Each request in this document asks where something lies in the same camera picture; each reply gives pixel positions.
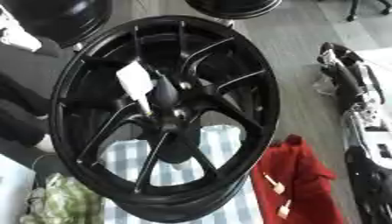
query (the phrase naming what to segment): rim lip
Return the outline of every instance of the rim lip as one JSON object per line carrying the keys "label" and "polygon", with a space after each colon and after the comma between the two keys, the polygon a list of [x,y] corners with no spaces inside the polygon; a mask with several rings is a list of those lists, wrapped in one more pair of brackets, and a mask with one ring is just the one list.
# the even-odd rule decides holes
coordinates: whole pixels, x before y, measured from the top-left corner
{"label": "rim lip", "polygon": [[194,221],[199,218],[202,218],[210,213],[213,213],[214,211],[218,210],[222,206],[226,205],[245,185],[246,181],[248,180],[248,176],[244,175],[241,177],[237,182],[235,182],[233,185],[230,186],[229,190],[225,190],[222,192],[215,192],[215,195],[213,195],[213,199],[204,199],[204,201],[198,201],[194,205],[184,205],[181,206],[181,209],[192,209],[193,214],[183,214],[182,217],[177,218],[177,219],[172,219],[172,218],[167,218],[167,217],[158,217],[156,219],[156,216],[153,215],[140,215],[140,213],[132,213],[132,208],[127,208],[127,205],[124,206],[119,206],[121,209],[124,211],[129,211],[131,214],[134,214],[137,217],[140,217],[142,219],[145,219],[147,221],[152,221],[152,222],[162,222],[162,223],[178,223],[178,222],[186,222],[186,221]]}
{"label": "rim lip", "polygon": [[[279,98],[277,80],[272,72],[272,69],[268,61],[263,57],[260,51],[258,51],[258,49],[249,40],[243,37],[240,33],[232,29],[229,29],[224,25],[217,24],[215,22],[203,18],[189,17],[189,16],[146,17],[146,18],[133,20],[128,23],[119,25],[114,29],[106,31],[100,37],[89,42],[88,45],[85,48],[83,48],[82,51],[80,51],[76,56],[74,56],[73,59],[68,63],[66,68],[63,70],[61,76],[59,77],[54,87],[54,90],[52,92],[51,115],[49,120],[53,145],[55,146],[55,149],[62,162],[81,183],[83,183],[84,185],[86,185],[87,187],[91,188],[92,190],[94,190],[95,192],[99,193],[104,197],[111,198],[112,200],[116,200],[122,203],[140,203],[140,201],[138,200],[141,199],[140,197],[137,197],[136,194],[133,194],[132,197],[130,197],[130,192],[125,192],[125,191],[120,192],[119,191],[120,189],[118,189],[117,187],[113,187],[113,185],[111,185],[110,183],[104,183],[98,179],[92,179],[91,176],[89,177],[84,176],[83,173],[86,173],[86,169],[83,169],[80,166],[78,166],[76,164],[76,161],[71,162],[70,156],[67,155],[67,151],[72,151],[71,145],[61,136],[62,134],[64,134],[64,132],[62,129],[63,128],[62,114],[58,113],[59,98],[63,94],[64,88],[70,84],[69,81],[70,74],[74,69],[78,68],[75,67],[75,63],[77,63],[83,55],[91,55],[92,53],[96,53],[108,42],[112,41],[115,38],[120,37],[124,33],[131,32],[130,28],[133,28],[136,25],[147,25],[148,23],[151,22],[164,23],[164,22],[175,22],[175,21],[189,21],[191,23],[199,23],[199,24],[202,23],[205,26],[201,26],[201,27],[205,27],[205,29],[207,30],[211,31],[214,28],[219,28],[218,30],[224,29],[228,31],[230,34],[233,34],[238,38],[242,38],[243,41],[245,41],[248,45],[249,53],[254,54],[255,57],[257,57],[260,60],[260,64],[269,72],[268,75],[264,77],[264,79],[266,80],[267,83],[269,83],[268,102],[270,104],[270,110],[271,110],[270,113],[272,114],[272,117],[270,117],[266,122],[265,125],[266,134],[263,135],[263,140],[260,141],[256,146],[256,148],[259,150],[253,150],[252,154],[249,155],[249,159],[247,163],[244,163],[241,167],[238,167],[236,170],[234,170],[233,175],[231,175],[230,178],[221,179],[219,182],[216,183],[216,185],[213,186],[211,185],[208,185],[207,187],[204,186],[201,189],[199,189],[199,193],[197,194],[195,193],[192,197],[197,199],[200,197],[200,195],[206,195],[209,194],[211,191],[216,191],[223,187],[227,187],[228,185],[233,184],[241,176],[243,176],[244,173],[249,173],[250,169],[257,163],[257,161],[260,159],[265,149],[270,144],[270,141],[272,140],[272,137],[275,133],[277,127],[278,115],[280,112],[280,98]],[[146,195],[143,195],[143,200],[145,201],[145,203],[151,203],[151,204],[167,203],[166,201],[162,201],[161,196],[156,196],[156,195],[153,196],[149,195],[148,197],[146,197]],[[180,202],[185,200],[189,200],[189,197],[185,199],[184,192],[171,196],[171,201],[173,201],[173,203],[174,201]]]}
{"label": "rim lip", "polygon": [[186,2],[194,8],[196,11],[202,12],[210,17],[213,18],[223,18],[223,19],[245,19],[245,18],[255,18],[260,17],[270,11],[273,11],[277,6],[282,3],[283,0],[273,0],[271,3],[256,9],[256,10],[249,10],[246,12],[220,12],[220,11],[212,11],[206,9],[203,6],[197,5],[192,0],[186,0]]}
{"label": "rim lip", "polygon": [[98,31],[103,28],[103,26],[109,21],[111,14],[113,12],[113,5],[111,1],[107,1],[104,5],[103,12],[100,17],[97,17],[91,22],[88,29],[82,32],[80,35],[75,36],[67,41],[59,42],[61,48],[67,48],[74,46],[77,43],[87,41],[89,38],[93,37]]}

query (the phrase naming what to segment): blue checkered tablecloth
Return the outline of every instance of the blue checkered tablecloth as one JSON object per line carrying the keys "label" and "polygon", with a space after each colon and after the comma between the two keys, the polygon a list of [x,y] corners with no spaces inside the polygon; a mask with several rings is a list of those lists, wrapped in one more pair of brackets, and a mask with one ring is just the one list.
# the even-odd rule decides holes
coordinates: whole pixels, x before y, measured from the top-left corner
{"label": "blue checkered tablecloth", "polygon": [[[234,126],[218,125],[204,127],[201,130],[200,149],[219,168],[229,160],[241,146],[240,129]],[[147,158],[150,147],[146,141],[124,141],[111,144],[103,154],[106,168],[117,176],[136,181],[137,175]],[[200,179],[203,170],[192,158],[188,166],[181,171],[170,164],[159,161],[154,167],[150,182],[154,186],[172,186]],[[124,212],[110,199],[104,202],[105,224],[151,224],[136,216]],[[262,224],[253,186],[248,179],[239,193],[224,207],[189,224]]]}

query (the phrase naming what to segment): wheel hub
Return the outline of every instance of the wheel hub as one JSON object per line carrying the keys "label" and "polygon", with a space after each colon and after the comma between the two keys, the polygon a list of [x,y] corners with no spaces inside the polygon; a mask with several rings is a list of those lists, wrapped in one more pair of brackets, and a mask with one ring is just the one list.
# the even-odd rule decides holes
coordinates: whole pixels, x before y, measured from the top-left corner
{"label": "wheel hub", "polygon": [[[155,83],[147,94],[149,116],[116,79],[134,60]],[[210,214],[235,196],[270,143],[278,113],[270,65],[241,34],[196,17],[149,17],[108,31],[74,57],[53,91],[50,126],[59,157],[79,181],[138,217],[178,222]],[[244,134],[221,165],[199,148],[200,129],[212,122]],[[136,180],[116,176],[100,160],[105,143],[127,125],[132,133],[125,140],[150,146]],[[158,161],[178,165],[189,158],[202,178],[151,184]]]}

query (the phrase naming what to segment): black chair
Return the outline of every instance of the black chair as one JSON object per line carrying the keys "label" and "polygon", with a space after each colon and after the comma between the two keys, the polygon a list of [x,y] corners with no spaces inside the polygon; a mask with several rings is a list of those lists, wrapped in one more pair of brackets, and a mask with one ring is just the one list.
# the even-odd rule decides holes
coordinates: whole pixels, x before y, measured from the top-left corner
{"label": "black chair", "polygon": [[[385,9],[381,11],[381,14],[388,15],[392,12],[392,4],[387,0],[377,0],[385,5]],[[357,9],[360,4],[360,0],[353,0],[353,5],[351,6],[350,15],[346,18],[347,22],[353,22],[357,18]]]}

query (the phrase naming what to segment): red fabric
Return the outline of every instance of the red fabric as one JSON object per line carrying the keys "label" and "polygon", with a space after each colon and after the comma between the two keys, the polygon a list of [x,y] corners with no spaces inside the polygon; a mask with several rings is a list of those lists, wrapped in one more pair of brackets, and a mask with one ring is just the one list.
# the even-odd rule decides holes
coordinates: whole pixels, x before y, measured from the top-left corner
{"label": "red fabric", "polygon": [[[267,173],[286,190],[273,191],[263,176]],[[313,155],[300,136],[289,136],[283,143],[270,146],[252,170],[252,183],[266,224],[341,224],[339,210],[331,198],[330,180],[335,175]],[[287,220],[277,216],[277,209],[292,200]]]}

